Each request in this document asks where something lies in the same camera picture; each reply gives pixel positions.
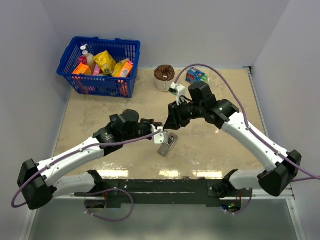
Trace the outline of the beige white remote control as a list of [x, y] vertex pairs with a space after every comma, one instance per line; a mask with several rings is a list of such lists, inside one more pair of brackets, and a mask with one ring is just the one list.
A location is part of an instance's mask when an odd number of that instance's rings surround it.
[[[174, 140], [173, 140], [173, 143], [172, 143], [171, 145], [168, 145], [167, 142], [168, 142], [168, 139], [169, 139], [170, 136], [174, 136]], [[175, 143], [178, 141], [179, 137], [178, 137], [176, 134], [174, 134], [174, 133], [170, 133], [170, 134], [168, 135], [168, 139], [167, 139], [167, 142], [166, 142], [166, 143], [163, 143], [163, 144], [159, 147], [159, 149], [158, 149], [158, 151], [157, 151], [157, 153], [158, 153], [160, 156], [162, 156], [162, 157], [166, 157], [166, 156], [169, 154], [169, 152], [171, 151], [171, 149], [173, 148], [173, 146], [175, 145]]]

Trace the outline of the black battery pair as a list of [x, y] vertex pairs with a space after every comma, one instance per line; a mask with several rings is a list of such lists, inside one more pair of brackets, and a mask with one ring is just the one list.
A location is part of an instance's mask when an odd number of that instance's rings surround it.
[[170, 137], [168, 138], [167, 144], [170, 146], [170, 145], [173, 143], [173, 141], [174, 141], [174, 136], [170, 136]]

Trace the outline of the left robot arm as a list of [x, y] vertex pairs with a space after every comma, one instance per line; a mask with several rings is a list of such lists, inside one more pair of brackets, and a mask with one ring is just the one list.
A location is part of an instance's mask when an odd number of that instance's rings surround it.
[[104, 184], [92, 174], [87, 172], [74, 178], [67, 178], [66, 175], [126, 144], [145, 139], [163, 144], [168, 139], [162, 123], [140, 118], [135, 110], [127, 109], [109, 118], [110, 122], [105, 127], [76, 147], [56, 157], [39, 162], [28, 159], [22, 164], [17, 179], [17, 193], [23, 195], [24, 204], [30, 210], [39, 209], [53, 198], [69, 193], [83, 192], [99, 196], [104, 190]]

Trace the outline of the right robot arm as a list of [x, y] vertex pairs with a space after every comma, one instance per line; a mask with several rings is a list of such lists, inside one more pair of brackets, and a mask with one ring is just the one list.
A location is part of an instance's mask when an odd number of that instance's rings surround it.
[[215, 186], [222, 198], [246, 188], [263, 189], [278, 197], [297, 176], [302, 155], [277, 145], [251, 123], [245, 123], [244, 114], [229, 100], [217, 100], [207, 83], [196, 82], [188, 88], [172, 83], [169, 92], [176, 100], [168, 105], [165, 129], [179, 130], [193, 119], [204, 119], [236, 139], [262, 164], [263, 169], [230, 171]]

